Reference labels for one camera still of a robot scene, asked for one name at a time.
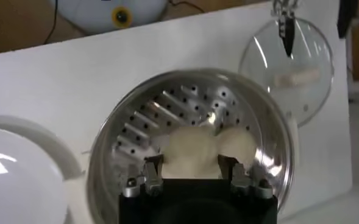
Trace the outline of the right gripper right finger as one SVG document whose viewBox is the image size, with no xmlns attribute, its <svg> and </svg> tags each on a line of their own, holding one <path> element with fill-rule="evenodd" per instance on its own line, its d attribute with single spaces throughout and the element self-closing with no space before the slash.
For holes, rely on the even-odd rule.
<svg viewBox="0 0 359 224">
<path fill-rule="evenodd" d="M 229 180 L 234 192 L 257 198 L 272 198 L 273 191 L 267 180 L 263 179 L 256 186 L 254 180 L 246 173 L 244 165 L 234 157 L 218 155 L 218 164 L 222 179 Z"/>
</svg>

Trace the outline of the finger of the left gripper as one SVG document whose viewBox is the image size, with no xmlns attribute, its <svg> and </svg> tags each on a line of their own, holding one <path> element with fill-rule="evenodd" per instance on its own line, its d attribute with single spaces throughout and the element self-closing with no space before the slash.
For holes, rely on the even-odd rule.
<svg viewBox="0 0 359 224">
<path fill-rule="evenodd" d="M 287 57 L 293 51 L 295 39 L 295 10 L 298 0 L 272 0 L 272 16 L 277 18 L 279 37 Z"/>
<path fill-rule="evenodd" d="M 352 20 L 356 17 L 358 0 L 339 0 L 337 30 L 339 39 L 347 35 Z"/>
</svg>

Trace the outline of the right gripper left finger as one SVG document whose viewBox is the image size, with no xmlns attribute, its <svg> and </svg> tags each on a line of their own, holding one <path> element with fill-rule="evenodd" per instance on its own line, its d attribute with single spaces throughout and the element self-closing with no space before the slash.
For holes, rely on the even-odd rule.
<svg viewBox="0 0 359 224">
<path fill-rule="evenodd" d="M 141 170 L 136 165 L 129 165 L 127 180 L 123 187 L 123 196 L 126 198 L 138 197 L 141 194 L 141 178 L 144 190 L 150 196 L 157 196 L 163 188 L 163 179 L 159 175 L 159 168 L 163 162 L 163 155 L 147 157 Z"/>
</svg>

